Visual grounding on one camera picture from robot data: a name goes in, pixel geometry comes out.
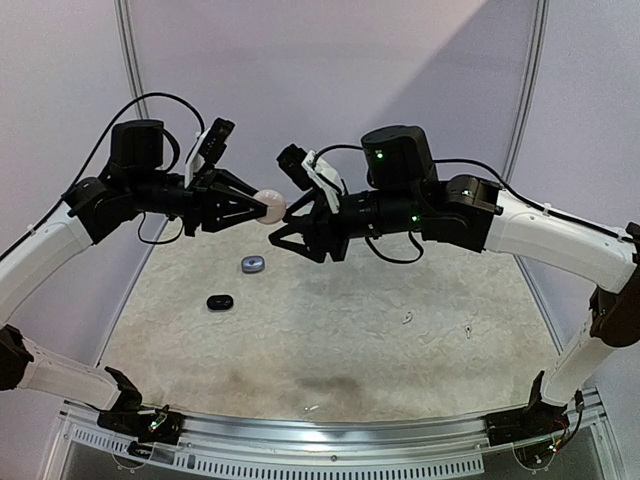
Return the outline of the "black oval charging case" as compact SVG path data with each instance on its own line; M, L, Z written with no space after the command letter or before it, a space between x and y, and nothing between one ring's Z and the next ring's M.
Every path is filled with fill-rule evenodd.
M228 294L211 295L206 300L209 311L228 311L234 306L234 299Z

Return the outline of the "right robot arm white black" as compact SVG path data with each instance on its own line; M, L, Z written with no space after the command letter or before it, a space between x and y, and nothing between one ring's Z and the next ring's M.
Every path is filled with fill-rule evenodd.
M351 240L419 233L426 241L473 252L517 255L594 283L591 319L570 341L554 367L533 389L517 415L517 427L537 436L552 424L555 407L574 392L617 348L639 339L639 228L595 224L529 200L498 174L442 180L427 137L417 126L393 125L365 134L369 189L349 194L320 152L288 147L281 169L302 189L272 245L321 263L345 258ZM301 206L309 207L307 214Z

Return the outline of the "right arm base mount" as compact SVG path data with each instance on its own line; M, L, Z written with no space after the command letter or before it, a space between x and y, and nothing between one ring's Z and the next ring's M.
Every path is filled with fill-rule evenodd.
M567 406L542 402L499 411L484 416L490 446L533 439L564 430L568 425Z

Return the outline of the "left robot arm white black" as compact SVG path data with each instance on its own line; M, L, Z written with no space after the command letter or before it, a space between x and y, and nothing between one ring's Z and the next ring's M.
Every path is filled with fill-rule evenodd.
M141 395L116 370L92 368L25 338L9 323L15 310L55 271L142 213L180 219L182 232L215 233L267 213L256 189L216 164L235 125L216 119L197 139L184 174L161 169L159 120L118 124L98 177L72 186L49 219L1 258L1 388L30 389L108 411L128 434L148 426Z

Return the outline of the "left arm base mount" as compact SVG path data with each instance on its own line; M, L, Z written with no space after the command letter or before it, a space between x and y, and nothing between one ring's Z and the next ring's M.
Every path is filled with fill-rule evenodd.
M168 405L144 409L141 396L121 394L109 410L101 410L97 425L105 430L135 437L139 443L177 445L185 416Z

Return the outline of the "purple earbud charging case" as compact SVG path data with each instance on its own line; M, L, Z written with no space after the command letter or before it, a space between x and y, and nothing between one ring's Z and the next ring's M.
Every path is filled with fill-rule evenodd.
M266 262L262 256L246 256L241 260L241 271L244 274L255 274L265 269Z

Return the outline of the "pink round charging case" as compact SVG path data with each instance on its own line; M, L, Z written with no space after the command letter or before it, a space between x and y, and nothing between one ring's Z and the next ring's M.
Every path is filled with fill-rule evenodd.
M272 189L263 189L253 195L253 198L266 206L266 214L257 219L264 225L272 225L280 222L287 210L284 196Z

